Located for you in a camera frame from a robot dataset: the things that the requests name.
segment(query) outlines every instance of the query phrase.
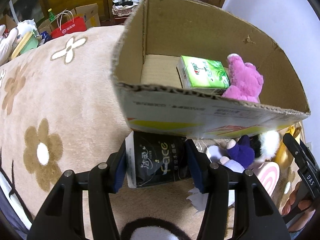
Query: metal screw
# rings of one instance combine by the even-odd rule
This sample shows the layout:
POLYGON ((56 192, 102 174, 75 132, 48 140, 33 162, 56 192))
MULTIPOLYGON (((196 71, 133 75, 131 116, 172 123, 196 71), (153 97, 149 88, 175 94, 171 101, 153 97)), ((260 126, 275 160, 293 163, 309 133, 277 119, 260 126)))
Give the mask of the metal screw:
POLYGON ((72 170, 67 170, 63 174, 64 174, 64 176, 69 177, 72 175, 72 170))
POLYGON ((244 172, 246 175, 248 176, 252 176, 253 175, 253 171, 252 170, 245 170, 244 172))
POLYGON ((219 168, 219 164, 217 164, 217 163, 210 163, 210 168, 212 168, 212 169, 217 169, 217 168, 219 168))
POLYGON ((100 163, 100 164, 98 165, 98 168, 99 168, 100 170, 103 170, 103 169, 105 169, 106 167, 108 167, 108 164, 106 164, 106 163, 100 163))

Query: green tissue pack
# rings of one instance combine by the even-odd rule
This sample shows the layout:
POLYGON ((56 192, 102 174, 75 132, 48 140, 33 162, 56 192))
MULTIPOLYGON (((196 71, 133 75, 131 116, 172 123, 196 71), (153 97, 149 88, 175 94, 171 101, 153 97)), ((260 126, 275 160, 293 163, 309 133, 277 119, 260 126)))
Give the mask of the green tissue pack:
POLYGON ((184 89, 221 95, 230 86, 220 61, 181 56, 177 70, 184 89))

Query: white flower print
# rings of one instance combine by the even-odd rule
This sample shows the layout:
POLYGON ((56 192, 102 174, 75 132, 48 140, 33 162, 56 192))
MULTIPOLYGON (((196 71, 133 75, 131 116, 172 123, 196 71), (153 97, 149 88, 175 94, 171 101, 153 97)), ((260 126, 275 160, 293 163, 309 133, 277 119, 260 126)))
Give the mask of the white flower print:
POLYGON ((3 80, 3 78, 4 78, 5 73, 6 73, 6 71, 3 69, 3 70, 1 71, 1 74, 0 74, 0 87, 2 86, 2 80, 3 80))
POLYGON ((87 38, 80 38, 79 40, 74 41, 75 38, 71 37, 70 40, 68 40, 66 47, 63 50, 59 50, 57 52, 55 52, 54 54, 52 54, 51 59, 57 59, 60 57, 65 56, 65 63, 70 63, 73 58, 74 58, 74 49, 85 44, 85 42, 87 41, 87 38))

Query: paper bag handle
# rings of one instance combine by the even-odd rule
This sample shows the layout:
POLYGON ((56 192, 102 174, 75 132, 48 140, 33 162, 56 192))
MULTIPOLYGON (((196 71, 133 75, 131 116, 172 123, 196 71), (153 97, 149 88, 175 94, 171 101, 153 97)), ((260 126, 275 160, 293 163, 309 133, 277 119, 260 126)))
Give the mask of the paper bag handle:
POLYGON ((68 14, 67 14, 67 13, 65 13, 65 12, 69 12, 69 13, 71 13, 71 15, 72 15, 72 22, 74 22, 74 20, 75 20, 75 18, 73 17, 72 12, 71 12, 71 11, 69 11, 69 10, 64 10, 63 12, 59 13, 59 14, 58 14, 58 16, 60 16, 60 25, 59 25, 59 22, 58 22, 58 18, 59 18, 59 17, 57 17, 57 24, 58 24, 58 27, 59 27, 59 29, 60 29, 60 30, 61 30, 61 20, 62 20, 62 15, 63 15, 63 14, 68 15, 68 14))

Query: white wall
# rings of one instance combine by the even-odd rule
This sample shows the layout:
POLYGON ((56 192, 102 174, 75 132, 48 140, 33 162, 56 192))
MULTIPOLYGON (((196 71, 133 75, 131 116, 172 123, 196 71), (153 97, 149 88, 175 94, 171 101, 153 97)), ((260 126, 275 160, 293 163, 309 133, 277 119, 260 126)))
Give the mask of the white wall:
POLYGON ((287 54, 308 98, 311 116, 303 124, 320 163, 320 21, 312 7, 307 0, 226 0, 223 9, 263 30, 287 54))

